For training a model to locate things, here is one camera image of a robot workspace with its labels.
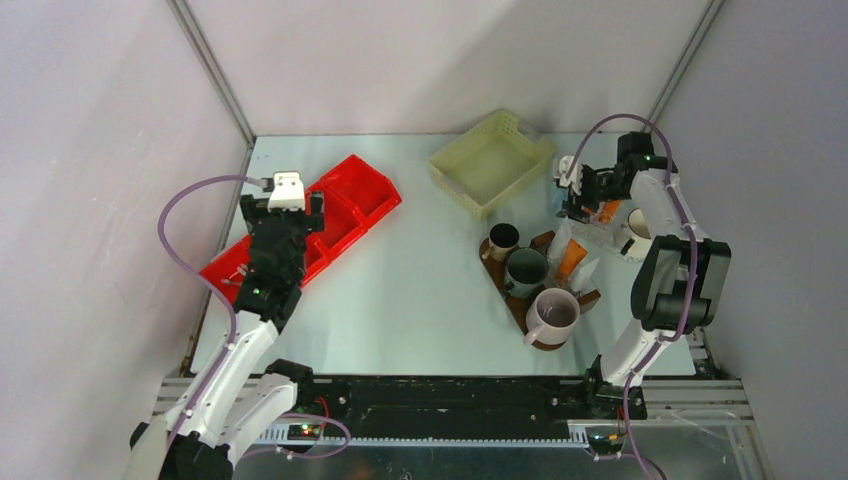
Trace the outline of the clear textured acrylic tray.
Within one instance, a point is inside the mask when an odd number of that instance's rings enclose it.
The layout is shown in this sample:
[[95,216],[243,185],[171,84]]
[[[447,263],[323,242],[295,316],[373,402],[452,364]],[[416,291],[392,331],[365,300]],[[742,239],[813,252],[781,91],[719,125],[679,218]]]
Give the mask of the clear textured acrylic tray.
[[571,234],[583,243],[590,243],[599,248],[622,257],[623,245],[618,245],[615,235],[619,232],[621,224],[612,222],[608,224],[581,223],[577,220],[565,217],[562,221],[570,228]]

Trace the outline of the pink white mug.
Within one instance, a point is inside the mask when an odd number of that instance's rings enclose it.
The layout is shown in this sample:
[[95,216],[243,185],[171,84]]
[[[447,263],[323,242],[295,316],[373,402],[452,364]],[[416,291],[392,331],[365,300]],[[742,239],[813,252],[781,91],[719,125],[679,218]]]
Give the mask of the pink white mug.
[[559,348],[571,336],[580,318],[577,298],[567,290],[548,288],[541,291],[529,307],[523,343]]

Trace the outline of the white mug black handle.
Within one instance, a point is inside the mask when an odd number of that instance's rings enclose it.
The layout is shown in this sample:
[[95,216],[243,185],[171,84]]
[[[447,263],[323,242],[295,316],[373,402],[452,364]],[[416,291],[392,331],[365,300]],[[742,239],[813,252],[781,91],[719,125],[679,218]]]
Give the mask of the white mug black handle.
[[633,209],[615,228],[613,244],[628,261],[643,261],[652,245],[652,236],[640,208]]

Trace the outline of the brown mug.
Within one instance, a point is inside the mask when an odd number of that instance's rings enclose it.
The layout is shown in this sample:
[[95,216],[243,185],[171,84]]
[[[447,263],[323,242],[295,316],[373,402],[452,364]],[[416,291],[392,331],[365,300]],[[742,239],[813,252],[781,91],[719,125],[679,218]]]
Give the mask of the brown mug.
[[481,254],[484,260],[503,261],[520,240],[518,229],[510,223],[495,224],[488,234],[488,247]]

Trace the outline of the orange toothpaste tube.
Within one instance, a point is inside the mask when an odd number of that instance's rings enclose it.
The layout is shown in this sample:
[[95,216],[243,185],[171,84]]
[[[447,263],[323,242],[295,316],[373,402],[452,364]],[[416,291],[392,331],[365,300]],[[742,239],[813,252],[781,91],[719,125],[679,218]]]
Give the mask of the orange toothpaste tube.
[[611,223],[612,220],[615,218],[621,203],[621,200],[611,200],[604,202],[601,206],[600,211],[597,214],[596,221],[599,224],[603,225]]
[[555,281],[560,285],[566,284],[587,255],[588,250],[585,247],[583,247],[578,241],[570,239],[564,255],[557,267],[557,271],[554,276]]

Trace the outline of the pink capped tube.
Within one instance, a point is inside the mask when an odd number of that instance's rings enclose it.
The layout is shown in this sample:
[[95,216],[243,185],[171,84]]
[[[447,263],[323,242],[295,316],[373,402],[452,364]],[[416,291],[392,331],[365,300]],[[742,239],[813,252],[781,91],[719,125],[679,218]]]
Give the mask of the pink capped tube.
[[576,293],[580,293],[585,290],[588,286],[597,266],[599,265],[600,258],[595,258],[585,265],[580,266],[570,277],[569,279],[569,288]]

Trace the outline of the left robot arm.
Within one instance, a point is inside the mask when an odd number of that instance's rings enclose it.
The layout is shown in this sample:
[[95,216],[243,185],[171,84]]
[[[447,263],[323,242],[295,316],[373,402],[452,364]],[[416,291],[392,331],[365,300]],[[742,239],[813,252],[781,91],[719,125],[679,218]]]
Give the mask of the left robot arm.
[[304,201],[241,200],[249,225],[249,260],[235,301],[225,300],[231,326],[219,353],[166,414],[140,423],[131,441],[127,479],[229,479],[273,418],[304,416],[316,403],[311,369],[271,363],[243,404],[239,391],[274,344],[302,295],[307,237],[325,228],[320,191]]

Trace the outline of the dark green mug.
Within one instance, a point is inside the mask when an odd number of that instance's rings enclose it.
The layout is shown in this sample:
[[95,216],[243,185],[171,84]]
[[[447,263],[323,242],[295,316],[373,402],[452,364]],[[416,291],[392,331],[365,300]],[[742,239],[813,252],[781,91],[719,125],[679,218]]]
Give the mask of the dark green mug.
[[546,256],[532,248],[519,248],[512,252],[505,264],[504,298],[528,299],[543,288],[548,275]]

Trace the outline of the dark blue capped tube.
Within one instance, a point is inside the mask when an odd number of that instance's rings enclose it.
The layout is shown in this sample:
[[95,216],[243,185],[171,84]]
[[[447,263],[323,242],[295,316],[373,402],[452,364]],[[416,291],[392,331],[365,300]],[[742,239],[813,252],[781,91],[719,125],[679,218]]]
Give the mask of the dark blue capped tube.
[[558,265],[564,257],[572,238],[571,222],[563,218],[548,247],[547,260],[550,264]]

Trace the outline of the grey toothbrush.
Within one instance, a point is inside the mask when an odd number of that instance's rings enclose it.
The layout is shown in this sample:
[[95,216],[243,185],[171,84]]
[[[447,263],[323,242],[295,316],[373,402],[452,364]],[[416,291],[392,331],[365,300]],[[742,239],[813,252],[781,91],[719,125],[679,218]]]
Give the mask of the grey toothbrush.
[[221,283],[224,285],[241,286],[246,279],[247,273],[247,265],[240,264],[228,277],[223,278]]

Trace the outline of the cream plastic basket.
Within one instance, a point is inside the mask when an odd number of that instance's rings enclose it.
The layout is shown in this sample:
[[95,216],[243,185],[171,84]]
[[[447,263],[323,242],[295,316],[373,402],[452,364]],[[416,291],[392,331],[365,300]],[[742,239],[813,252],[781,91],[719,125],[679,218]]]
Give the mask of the cream plastic basket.
[[429,159],[435,185],[484,220],[539,178],[558,147],[508,109],[491,112]]

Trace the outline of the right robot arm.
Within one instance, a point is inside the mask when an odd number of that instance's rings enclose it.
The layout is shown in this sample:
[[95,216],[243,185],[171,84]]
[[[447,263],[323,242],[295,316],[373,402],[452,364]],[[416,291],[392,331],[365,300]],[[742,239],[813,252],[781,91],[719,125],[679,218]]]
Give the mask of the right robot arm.
[[648,168],[625,174],[588,166],[559,181],[568,195],[563,215],[585,221],[608,200],[630,199],[651,239],[630,294],[632,319],[614,346],[596,358],[598,378],[581,392],[585,411],[606,418],[622,403],[619,390],[640,385],[649,366],[672,344],[715,316],[731,252],[700,228],[674,171]]

